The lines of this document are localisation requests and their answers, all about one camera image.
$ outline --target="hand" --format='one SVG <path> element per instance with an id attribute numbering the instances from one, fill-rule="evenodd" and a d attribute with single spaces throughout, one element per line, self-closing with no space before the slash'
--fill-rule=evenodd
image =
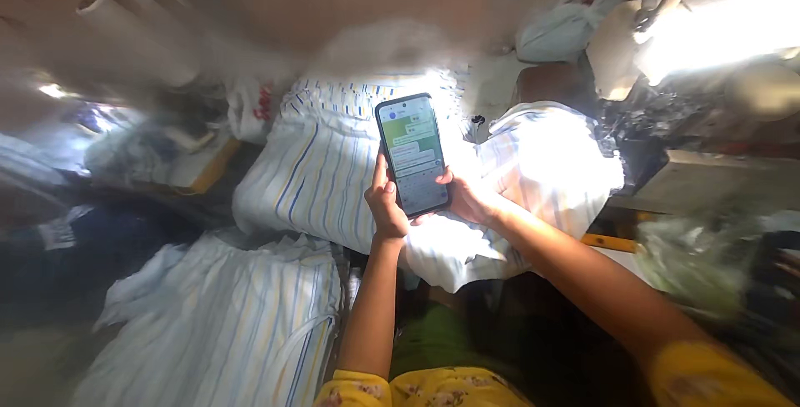
<path id="1" fill-rule="evenodd" d="M 450 210 L 461 218 L 473 223 L 487 225 L 503 208 L 508 200 L 489 187 L 485 187 L 481 180 L 467 180 L 456 175 L 448 166 L 442 176 L 436 178 L 437 184 L 452 183 L 450 194 L 453 201 Z M 415 224 L 422 223 L 433 213 L 415 219 Z"/>
<path id="2" fill-rule="evenodd" d="M 377 225 L 375 239 L 399 241 L 408 234 L 410 227 L 408 217 L 397 205 L 397 186 L 389 180 L 383 150 L 377 154 L 372 186 L 364 192 L 364 199 L 370 206 Z"/>

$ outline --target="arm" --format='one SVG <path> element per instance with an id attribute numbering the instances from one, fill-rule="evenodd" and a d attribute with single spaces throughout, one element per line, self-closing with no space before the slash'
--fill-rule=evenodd
<path id="1" fill-rule="evenodd" d="M 649 370 L 671 342 L 715 344 L 674 305 L 624 267 L 546 224 L 480 182 L 448 171 L 440 184 L 453 183 L 452 209 L 467 220 L 495 229 L 553 286 L 605 329 Z"/>
<path id="2" fill-rule="evenodd" d="M 377 237 L 342 340 L 338 368 L 389 379 L 395 339 L 395 277 L 402 241 Z"/>
<path id="3" fill-rule="evenodd" d="M 372 186 L 364 193 L 377 231 L 372 238 L 364 279 L 350 314 L 338 368 L 389 378 L 395 339 L 397 263 L 409 222 L 395 202 L 397 187 L 386 174 L 386 158 L 377 155 Z"/>

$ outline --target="white striped cloth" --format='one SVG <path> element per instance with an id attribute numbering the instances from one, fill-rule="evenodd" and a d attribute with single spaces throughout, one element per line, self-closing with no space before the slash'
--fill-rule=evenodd
<path id="1" fill-rule="evenodd" d="M 311 405 L 341 292 L 326 241 L 285 237 L 243 251 L 205 235 L 156 290 L 130 300 L 141 312 L 97 357 L 73 405 Z"/>
<path id="2" fill-rule="evenodd" d="M 267 146 L 236 189 L 239 228 L 292 229 L 369 252 L 375 222 L 363 193 L 380 142 L 372 108 L 384 97 L 427 91 L 445 163 L 479 168 L 481 176 L 504 184 L 504 196 L 581 237 L 614 186 L 597 171 L 622 174 L 618 161 L 608 165 L 600 154 L 585 116 L 558 103 L 519 105 L 493 124 L 485 143 L 473 145 L 459 133 L 455 85 L 439 84 L 446 79 L 441 73 L 429 77 L 427 87 L 417 82 L 380 91 L 377 98 L 369 95 L 375 86 L 354 82 L 352 87 L 364 94 L 360 105 L 350 104 L 355 99 L 347 92 L 350 83 L 300 80 L 284 97 Z M 337 94 L 342 89 L 344 95 Z M 332 108 L 332 99 L 348 100 L 345 110 L 339 102 Z M 507 278 L 528 269 L 504 239 L 449 212 L 412 228 L 403 256 L 418 276 L 450 292 L 472 280 Z"/>

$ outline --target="finger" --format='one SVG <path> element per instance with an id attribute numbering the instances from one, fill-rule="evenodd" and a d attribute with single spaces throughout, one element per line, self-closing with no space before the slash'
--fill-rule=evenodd
<path id="1" fill-rule="evenodd" d="M 383 202 L 386 204 L 394 204 L 397 201 L 398 197 L 398 188 L 394 182 L 391 180 L 386 182 L 386 185 L 383 187 L 383 193 L 381 193 L 381 197 L 383 198 Z"/>
<path id="2" fill-rule="evenodd" d="M 450 167 L 448 166 L 447 168 L 445 168 L 445 173 L 442 176 L 437 177 L 435 180 L 437 184 L 445 185 L 452 182 L 454 178 L 455 175 L 453 174 L 453 170 L 451 170 Z"/>
<path id="3" fill-rule="evenodd" d="M 378 151 L 377 154 L 377 158 L 375 159 L 375 172 L 372 173 L 373 188 L 383 187 L 389 179 L 386 176 L 386 156 L 383 154 L 383 151 Z"/>
<path id="4" fill-rule="evenodd" d="M 428 218 L 433 217 L 435 214 L 436 214 L 435 212 L 431 212 L 431 213 L 426 213 L 425 215 L 420 215 L 419 217 L 416 217 L 411 221 L 411 225 L 419 226 L 425 221 L 427 221 Z"/>

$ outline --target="forearm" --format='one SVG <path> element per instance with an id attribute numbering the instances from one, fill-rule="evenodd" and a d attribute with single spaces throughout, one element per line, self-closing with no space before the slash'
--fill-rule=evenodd
<path id="1" fill-rule="evenodd" d="M 395 339 L 395 284 L 401 240 L 373 239 L 364 279 L 347 322 L 340 370 L 388 379 Z"/>
<path id="2" fill-rule="evenodd" d="M 711 341 L 659 292 L 600 252 L 509 202 L 490 227 L 647 367 L 669 342 Z"/>

